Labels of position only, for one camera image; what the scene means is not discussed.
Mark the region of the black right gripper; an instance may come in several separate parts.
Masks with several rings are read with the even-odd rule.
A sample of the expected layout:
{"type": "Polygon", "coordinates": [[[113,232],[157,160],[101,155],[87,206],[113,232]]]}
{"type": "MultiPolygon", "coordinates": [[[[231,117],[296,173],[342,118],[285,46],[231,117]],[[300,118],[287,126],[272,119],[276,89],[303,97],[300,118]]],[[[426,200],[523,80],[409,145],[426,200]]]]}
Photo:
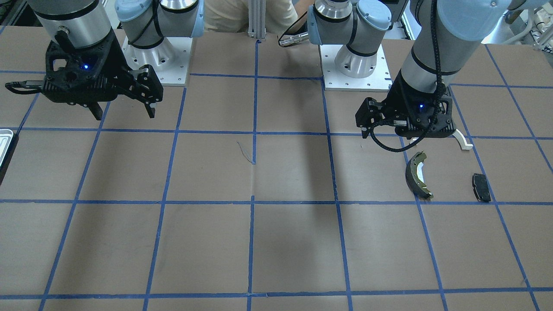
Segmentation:
{"type": "Polygon", "coordinates": [[[41,93],[57,103],[86,105],[94,118],[103,119],[100,101],[118,95],[142,102],[150,118],[163,99],[163,86],[154,67],[132,70],[113,30],[90,47],[77,48],[66,31],[58,30],[46,52],[46,75],[41,93]]]}

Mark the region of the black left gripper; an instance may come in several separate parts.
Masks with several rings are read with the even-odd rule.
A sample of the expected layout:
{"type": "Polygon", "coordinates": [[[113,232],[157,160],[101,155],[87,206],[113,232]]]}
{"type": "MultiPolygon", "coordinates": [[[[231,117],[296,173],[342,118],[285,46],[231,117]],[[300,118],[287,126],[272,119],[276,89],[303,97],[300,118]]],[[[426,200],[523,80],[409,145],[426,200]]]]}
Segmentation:
{"type": "MultiPolygon", "coordinates": [[[[399,72],[383,104],[383,114],[396,126],[395,133],[411,139],[420,136],[427,129],[434,113],[434,94],[427,94],[411,87],[399,72]]],[[[446,138],[454,134],[452,105],[450,90],[447,90],[440,98],[436,120],[427,132],[426,138],[446,138]]]]}

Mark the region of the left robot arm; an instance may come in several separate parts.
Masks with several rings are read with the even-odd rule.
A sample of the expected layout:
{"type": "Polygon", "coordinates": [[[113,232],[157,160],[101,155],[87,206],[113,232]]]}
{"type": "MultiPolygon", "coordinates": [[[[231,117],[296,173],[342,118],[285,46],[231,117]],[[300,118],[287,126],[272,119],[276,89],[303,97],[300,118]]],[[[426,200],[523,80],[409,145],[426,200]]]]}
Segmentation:
{"type": "MultiPolygon", "coordinates": [[[[387,97],[366,98],[355,115],[363,138],[391,126],[405,138],[445,138],[456,131],[448,85],[507,10],[534,9],[543,0],[413,0],[421,26],[387,97]]],[[[316,0],[307,11],[313,44],[341,45],[336,64],[350,77],[372,72],[377,49],[391,27],[391,11],[379,0],[316,0]]]]}

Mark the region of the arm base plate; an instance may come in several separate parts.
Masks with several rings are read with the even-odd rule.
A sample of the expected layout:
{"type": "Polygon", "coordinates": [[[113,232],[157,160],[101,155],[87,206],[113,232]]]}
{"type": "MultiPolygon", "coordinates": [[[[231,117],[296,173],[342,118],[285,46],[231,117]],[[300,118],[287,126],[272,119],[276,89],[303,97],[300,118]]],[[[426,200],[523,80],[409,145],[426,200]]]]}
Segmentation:
{"type": "Polygon", "coordinates": [[[327,90],[387,92],[393,83],[382,46],[369,57],[345,45],[320,45],[319,50],[327,90]]]}
{"type": "Polygon", "coordinates": [[[122,50],[127,64],[137,70],[143,65],[152,65],[163,86],[185,87],[194,40],[169,37],[152,49],[138,49],[128,44],[126,37],[122,50]]]}

